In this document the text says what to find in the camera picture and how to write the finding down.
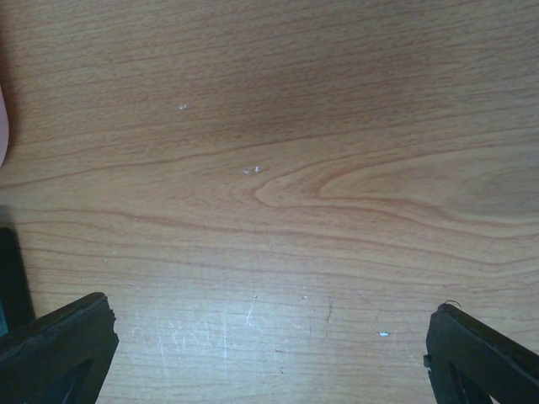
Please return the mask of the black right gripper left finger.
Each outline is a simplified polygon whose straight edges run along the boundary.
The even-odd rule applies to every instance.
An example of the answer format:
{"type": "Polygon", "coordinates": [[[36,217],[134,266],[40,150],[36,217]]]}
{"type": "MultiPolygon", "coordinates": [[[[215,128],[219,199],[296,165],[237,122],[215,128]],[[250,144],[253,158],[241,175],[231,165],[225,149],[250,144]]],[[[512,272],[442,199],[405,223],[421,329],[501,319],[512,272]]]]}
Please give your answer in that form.
{"type": "Polygon", "coordinates": [[[1,337],[2,403],[95,403],[119,338],[103,293],[1,337]]]}

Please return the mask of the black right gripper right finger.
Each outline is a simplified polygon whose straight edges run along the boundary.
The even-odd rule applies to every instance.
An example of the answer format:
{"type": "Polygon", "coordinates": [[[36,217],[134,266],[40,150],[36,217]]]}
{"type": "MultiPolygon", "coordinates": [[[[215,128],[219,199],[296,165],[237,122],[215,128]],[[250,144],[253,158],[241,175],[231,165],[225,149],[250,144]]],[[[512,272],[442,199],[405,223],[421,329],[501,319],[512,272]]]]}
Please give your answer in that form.
{"type": "Polygon", "coordinates": [[[538,355],[451,304],[431,315],[426,349],[438,403],[538,402],[538,355]]]}

